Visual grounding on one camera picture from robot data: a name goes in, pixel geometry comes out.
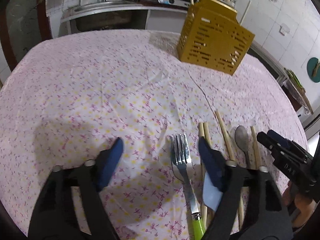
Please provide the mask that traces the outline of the right hand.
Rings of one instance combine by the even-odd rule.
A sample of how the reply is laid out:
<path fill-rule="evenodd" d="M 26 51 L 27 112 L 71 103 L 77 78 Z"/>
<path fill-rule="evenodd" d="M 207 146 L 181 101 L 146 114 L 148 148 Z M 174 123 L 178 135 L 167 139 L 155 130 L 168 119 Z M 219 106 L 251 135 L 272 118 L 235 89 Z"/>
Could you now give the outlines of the right hand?
<path fill-rule="evenodd" d="M 306 224 L 317 207 L 317 203 L 312 198 L 300 193 L 292 181 L 288 182 L 282 200 L 287 207 L 293 205 L 295 208 L 290 215 L 292 227 L 295 230 Z"/>

